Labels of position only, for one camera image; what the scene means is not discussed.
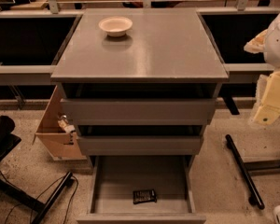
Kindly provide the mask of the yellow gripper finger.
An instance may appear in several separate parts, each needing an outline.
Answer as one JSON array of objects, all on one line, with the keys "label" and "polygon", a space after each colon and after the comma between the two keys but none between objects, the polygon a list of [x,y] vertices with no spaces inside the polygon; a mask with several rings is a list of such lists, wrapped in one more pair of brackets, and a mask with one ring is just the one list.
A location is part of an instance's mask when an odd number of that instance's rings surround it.
[{"label": "yellow gripper finger", "polygon": [[280,117],[280,69],[259,76],[256,99],[252,120],[260,125],[273,124]]},{"label": "yellow gripper finger", "polygon": [[257,54],[263,53],[265,48],[265,37],[267,34],[267,29],[260,32],[254,38],[252,38],[249,42],[244,45],[244,51]]}]

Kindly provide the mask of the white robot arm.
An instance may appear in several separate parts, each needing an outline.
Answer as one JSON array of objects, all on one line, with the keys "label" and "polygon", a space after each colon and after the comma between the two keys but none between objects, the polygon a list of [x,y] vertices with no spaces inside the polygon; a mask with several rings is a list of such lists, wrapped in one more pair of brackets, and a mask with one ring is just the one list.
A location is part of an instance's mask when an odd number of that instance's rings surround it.
[{"label": "white robot arm", "polygon": [[262,53],[265,62],[274,67],[270,75],[259,77],[257,110],[252,118],[259,125],[270,125],[280,117],[280,13],[266,30],[245,44],[244,51]]}]

